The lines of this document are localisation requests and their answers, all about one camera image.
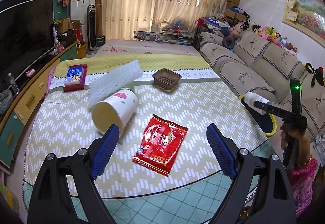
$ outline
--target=tv cabinet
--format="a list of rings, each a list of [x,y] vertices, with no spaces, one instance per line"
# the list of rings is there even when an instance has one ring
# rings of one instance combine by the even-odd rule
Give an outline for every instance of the tv cabinet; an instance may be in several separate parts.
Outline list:
[[[0,123],[0,162],[10,168],[12,157],[28,119],[46,94],[48,75],[62,61],[77,59],[77,42],[53,57],[15,97]]]

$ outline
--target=teal drawer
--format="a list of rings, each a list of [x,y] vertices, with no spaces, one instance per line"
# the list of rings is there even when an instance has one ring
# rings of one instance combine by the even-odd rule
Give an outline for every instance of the teal drawer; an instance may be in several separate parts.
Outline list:
[[[0,134],[0,160],[9,167],[23,128],[24,124],[12,111]]]
[[[66,51],[62,56],[60,56],[60,61],[74,60],[78,58],[77,45],[74,45],[68,51]]]

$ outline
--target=sofa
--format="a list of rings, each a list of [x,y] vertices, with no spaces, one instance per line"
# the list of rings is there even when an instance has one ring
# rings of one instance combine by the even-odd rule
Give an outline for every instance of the sofa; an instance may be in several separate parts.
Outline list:
[[[201,28],[195,47],[236,96],[251,91],[291,111],[289,78],[298,78],[302,87],[302,115],[308,119],[310,140],[325,133],[325,87],[317,82],[311,87],[312,75],[300,61],[251,31],[240,34],[233,52],[216,42],[215,34]],[[276,120],[279,134],[282,120]]]

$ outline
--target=yellow drawer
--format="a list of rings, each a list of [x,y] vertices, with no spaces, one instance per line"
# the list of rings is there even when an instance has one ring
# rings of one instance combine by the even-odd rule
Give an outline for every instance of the yellow drawer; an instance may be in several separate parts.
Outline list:
[[[60,60],[58,59],[53,64],[51,64],[51,66],[48,67],[27,89],[27,91],[15,106],[14,111],[24,125],[26,125],[34,109],[46,93],[48,75],[51,69],[59,63]]]

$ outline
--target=drawer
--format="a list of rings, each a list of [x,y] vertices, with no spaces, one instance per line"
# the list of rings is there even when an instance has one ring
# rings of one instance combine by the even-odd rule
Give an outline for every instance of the drawer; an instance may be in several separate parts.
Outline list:
[[[60,61],[74,60],[78,58],[77,45],[74,45],[68,51],[66,51],[62,56],[60,56]]]
[[[12,111],[0,135],[0,160],[8,167],[23,128],[23,123]]]
[[[14,108],[15,113],[26,125],[29,117],[33,113],[37,104],[41,101],[46,93],[46,88],[48,84],[48,75],[51,69],[60,63],[59,59],[56,60],[50,67],[48,67],[37,79],[36,81],[27,89],[22,98],[19,100]]]

